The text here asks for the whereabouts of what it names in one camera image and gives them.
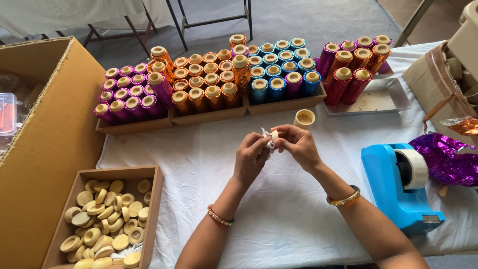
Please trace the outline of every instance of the forearm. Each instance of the forearm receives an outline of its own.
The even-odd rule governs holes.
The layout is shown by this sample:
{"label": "forearm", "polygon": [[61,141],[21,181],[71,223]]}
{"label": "forearm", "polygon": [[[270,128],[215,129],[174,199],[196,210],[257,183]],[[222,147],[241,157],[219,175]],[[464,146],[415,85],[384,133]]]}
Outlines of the forearm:
{"label": "forearm", "polygon": [[[313,169],[311,174],[331,200],[343,200],[355,192],[325,165]],[[355,202],[337,208],[374,261],[406,253],[418,253],[400,229],[365,198],[359,197]]]}
{"label": "forearm", "polygon": [[[223,219],[231,220],[246,190],[247,188],[241,186],[236,180],[230,179],[212,206],[214,213]],[[175,268],[216,268],[221,259],[229,229],[229,226],[220,224],[206,214],[181,251]]]}

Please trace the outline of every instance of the tape roll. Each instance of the tape roll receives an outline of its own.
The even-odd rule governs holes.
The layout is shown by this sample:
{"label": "tape roll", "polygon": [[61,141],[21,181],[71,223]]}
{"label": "tape roll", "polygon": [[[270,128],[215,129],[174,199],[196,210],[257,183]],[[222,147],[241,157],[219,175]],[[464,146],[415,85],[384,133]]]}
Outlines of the tape roll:
{"label": "tape roll", "polygon": [[425,159],[414,149],[395,149],[397,165],[404,190],[424,188],[428,181],[428,167]]}

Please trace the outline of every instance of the orange bangle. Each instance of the orange bangle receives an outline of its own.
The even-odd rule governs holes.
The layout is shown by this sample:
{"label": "orange bangle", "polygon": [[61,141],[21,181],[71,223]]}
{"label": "orange bangle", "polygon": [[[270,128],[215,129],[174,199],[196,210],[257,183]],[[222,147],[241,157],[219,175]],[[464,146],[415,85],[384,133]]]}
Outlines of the orange bangle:
{"label": "orange bangle", "polygon": [[348,197],[347,199],[343,199],[343,200],[339,200],[339,201],[332,201],[330,200],[329,196],[327,195],[327,203],[331,204],[331,205],[334,205],[334,206],[338,206],[338,205],[344,205],[344,204],[348,204],[348,203],[351,203],[353,201],[355,201],[358,197],[360,197],[360,189],[355,186],[355,185],[350,185],[352,188],[354,188],[355,190],[355,193],[352,194],[352,196]]}
{"label": "orange bangle", "polygon": [[231,221],[228,221],[228,220],[225,220],[221,217],[219,217],[218,215],[216,215],[216,213],[214,213],[212,211],[212,205],[208,205],[207,206],[207,213],[217,222],[219,222],[220,224],[222,225],[225,225],[225,226],[231,226],[233,223],[234,223],[234,218],[232,218]]}

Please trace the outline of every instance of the gray floor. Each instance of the gray floor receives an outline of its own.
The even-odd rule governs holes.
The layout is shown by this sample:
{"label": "gray floor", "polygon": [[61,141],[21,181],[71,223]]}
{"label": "gray floor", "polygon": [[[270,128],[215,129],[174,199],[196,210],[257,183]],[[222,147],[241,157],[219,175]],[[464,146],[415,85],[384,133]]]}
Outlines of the gray floor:
{"label": "gray floor", "polygon": [[[243,13],[240,0],[183,0],[183,6],[190,23],[229,17]],[[181,13],[176,1],[172,0],[176,16],[181,21]],[[375,0],[260,0],[252,3],[252,23],[254,39],[251,45],[274,43],[277,40],[291,40],[301,37],[312,57],[319,57],[326,42],[355,40],[360,36],[386,34],[395,40],[400,28],[388,12]],[[244,34],[250,39],[249,27],[245,19],[199,26],[185,30],[189,51],[184,51],[174,26],[158,29],[151,34],[147,47],[164,46],[171,58],[189,57],[193,53],[218,52],[229,47],[232,34]],[[83,42],[89,29],[65,30],[65,35],[74,35]],[[109,31],[106,35],[130,31]],[[57,37],[55,33],[46,33]],[[40,36],[29,36],[38,40]],[[23,42],[23,39],[10,36],[0,29],[0,40],[10,44]],[[135,65],[146,61],[146,54],[135,37],[90,43],[87,50],[108,69]],[[425,258],[432,269],[476,268],[476,255],[446,255]]]}

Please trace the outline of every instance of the pile of wooden discs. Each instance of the pile of wooden discs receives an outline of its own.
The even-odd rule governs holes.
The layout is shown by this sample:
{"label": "pile of wooden discs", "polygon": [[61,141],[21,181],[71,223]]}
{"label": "pile of wooden discs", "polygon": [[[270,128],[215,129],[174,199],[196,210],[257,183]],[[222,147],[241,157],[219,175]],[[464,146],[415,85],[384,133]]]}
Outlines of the pile of wooden discs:
{"label": "pile of wooden discs", "polygon": [[[139,265],[141,252],[110,258],[116,251],[143,241],[148,218],[149,207],[143,207],[131,193],[121,194],[123,188],[121,180],[90,180],[76,197],[79,207],[66,210],[65,221],[79,228],[61,244],[60,250],[67,253],[69,262],[76,263],[74,269],[104,269],[113,264],[130,269]],[[148,179],[138,184],[146,205],[150,203],[150,189]]]}

